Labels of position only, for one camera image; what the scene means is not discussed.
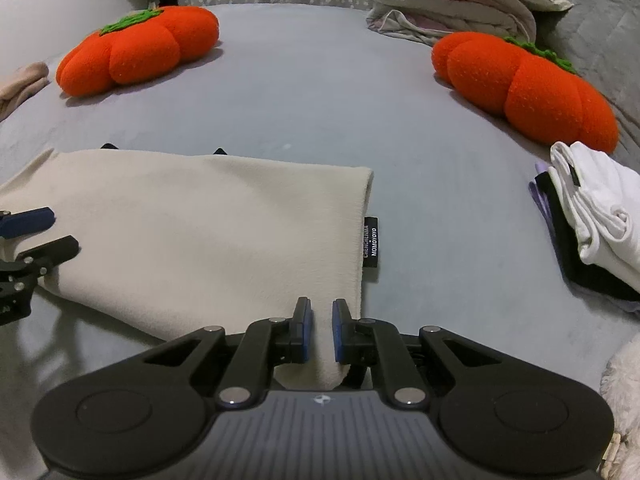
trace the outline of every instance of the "purple fabric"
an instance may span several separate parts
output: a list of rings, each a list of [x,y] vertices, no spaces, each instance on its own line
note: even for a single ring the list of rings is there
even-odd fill
[[[548,170],[548,165],[546,163],[542,161],[536,162],[536,171],[538,173],[544,173],[546,170]],[[549,237],[551,238],[551,243],[554,246],[554,251],[556,252],[556,257],[558,258],[558,263],[559,263],[560,256],[558,252],[558,243],[556,242],[556,230],[554,229],[554,224],[551,219],[551,209],[549,208],[548,199],[546,198],[546,195],[538,189],[538,185],[536,184],[535,180],[532,180],[531,182],[529,182],[529,193],[531,194],[533,202],[535,202],[536,205],[538,206],[538,209],[540,210],[542,217],[545,219],[546,228],[549,230]],[[559,267],[564,278],[571,283],[571,286],[574,287],[575,290],[578,290],[579,292],[582,292],[589,296],[595,296],[597,298],[606,298],[606,300],[609,300],[616,307],[621,308],[625,312],[636,314],[636,316],[640,317],[640,303],[638,303],[637,301],[619,300],[617,298],[612,298],[610,296],[606,296],[604,294],[600,294],[599,292],[594,292],[593,290],[589,290],[588,288],[577,285],[577,283],[571,282],[564,275],[564,271],[562,270],[562,265],[560,265]]]

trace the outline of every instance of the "grey quilted blanket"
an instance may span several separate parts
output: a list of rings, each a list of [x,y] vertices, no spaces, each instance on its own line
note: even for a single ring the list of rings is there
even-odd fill
[[[612,105],[620,125],[613,157],[640,171],[640,0],[571,0],[536,16],[537,43],[569,59]]]

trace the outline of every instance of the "fluffy white fabric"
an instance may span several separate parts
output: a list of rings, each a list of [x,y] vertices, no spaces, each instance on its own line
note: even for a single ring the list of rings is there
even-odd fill
[[[609,480],[640,476],[640,334],[625,344],[607,364],[600,391],[609,403],[622,436]]]
[[[171,339],[218,324],[244,332],[314,310],[313,362],[285,365],[286,386],[331,387],[331,307],[360,315],[362,224],[371,171],[228,155],[44,152],[0,187],[2,208],[48,206],[46,232],[5,242],[5,257],[73,235],[81,252],[42,286]]]
[[[640,175],[581,142],[556,142],[551,163],[549,175],[575,229],[580,259],[640,291]]]

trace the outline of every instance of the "green pumpkin stem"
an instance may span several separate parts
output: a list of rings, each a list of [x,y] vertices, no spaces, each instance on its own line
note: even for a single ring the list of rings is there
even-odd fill
[[[568,73],[571,73],[574,75],[578,74],[575,71],[574,66],[571,64],[571,61],[558,57],[558,54],[556,54],[553,50],[540,50],[533,43],[525,43],[523,41],[518,41],[515,38],[504,38],[504,41],[506,41],[507,43],[511,43],[516,46],[519,46],[520,48],[523,48],[527,52],[532,53],[534,56],[543,57],[549,60],[551,63],[558,65],[562,70],[566,70]]]
[[[140,12],[136,12],[135,14],[129,14],[128,16],[124,16],[120,18],[116,23],[110,23],[109,25],[105,25],[100,30],[100,35],[103,36],[105,34],[109,34],[110,32],[116,32],[117,30],[122,30],[123,28],[130,27],[131,25],[135,25],[137,23],[146,22],[146,20],[150,20],[156,16],[159,16],[162,13],[162,9],[145,9]]]

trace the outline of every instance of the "cream fleece blanket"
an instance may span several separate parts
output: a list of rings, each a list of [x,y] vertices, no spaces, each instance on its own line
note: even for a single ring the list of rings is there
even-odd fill
[[[535,41],[536,22],[531,10],[566,10],[572,6],[567,0],[490,0],[491,5],[473,0],[372,1],[367,15],[370,29],[430,45],[452,31],[484,32]],[[444,27],[421,25],[416,16]]]
[[[312,362],[285,365],[286,386],[330,388],[332,301],[360,315],[367,168],[228,155],[46,151],[0,187],[10,211],[48,206],[46,232],[4,242],[5,257],[73,235],[81,252],[44,288],[171,339],[217,324],[244,332],[314,311]]]

